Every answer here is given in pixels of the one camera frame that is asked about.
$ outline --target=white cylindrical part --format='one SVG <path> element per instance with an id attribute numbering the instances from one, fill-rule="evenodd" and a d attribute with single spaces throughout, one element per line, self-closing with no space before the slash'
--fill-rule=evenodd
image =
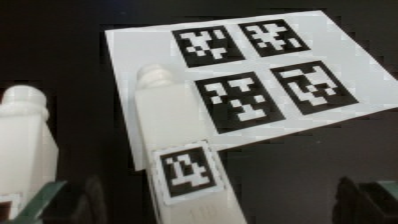
<path id="1" fill-rule="evenodd" d="M 139 70 L 139 89 L 168 86 L 175 83 L 175 75 L 161 64 L 145 66 Z"/>
<path id="2" fill-rule="evenodd" d="M 4 92 L 0 116 L 42 114 L 49 119 L 47 96 L 31 86 L 13 86 Z"/>

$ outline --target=white card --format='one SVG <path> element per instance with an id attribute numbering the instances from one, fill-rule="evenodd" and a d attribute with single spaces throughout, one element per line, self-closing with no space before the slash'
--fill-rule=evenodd
<path id="1" fill-rule="evenodd" d="M 138 170 L 148 64 L 164 64 L 194 90 L 216 150 L 398 106 L 397 80 L 322 11 L 111 30 L 107 40 Z"/>

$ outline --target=green part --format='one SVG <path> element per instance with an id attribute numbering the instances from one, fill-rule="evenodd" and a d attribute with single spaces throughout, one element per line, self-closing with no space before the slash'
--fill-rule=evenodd
<path id="1" fill-rule="evenodd" d="M 379 181 L 377 183 L 398 200 L 398 181 Z"/>
<path id="2" fill-rule="evenodd" d="M 26 209 L 20 212 L 15 220 L 8 221 L 4 224 L 43 224 L 40 220 L 40 215 L 47 209 L 47 206 L 58 196 L 58 193 L 66 185 L 66 181 L 51 182 L 38 192 Z"/>

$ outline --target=white paper sheet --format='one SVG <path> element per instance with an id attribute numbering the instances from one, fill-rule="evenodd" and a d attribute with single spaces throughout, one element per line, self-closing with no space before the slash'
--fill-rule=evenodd
<path id="1" fill-rule="evenodd" d="M 107 41 L 138 170 L 134 94 L 148 64 L 194 89 L 216 150 L 398 106 L 397 80 L 322 11 L 111 30 Z"/>

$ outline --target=black background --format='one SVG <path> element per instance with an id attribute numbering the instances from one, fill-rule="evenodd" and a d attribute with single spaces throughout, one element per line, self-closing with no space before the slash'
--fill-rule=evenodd
<path id="1" fill-rule="evenodd" d="M 322 9 L 398 76 L 398 3 L 374 1 L 0 0 L 0 88 L 51 101 L 59 179 L 104 180 L 111 223 L 155 223 L 132 153 L 104 30 Z M 398 110 L 221 153 L 251 223 L 331 223 L 342 176 L 398 180 Z"/>

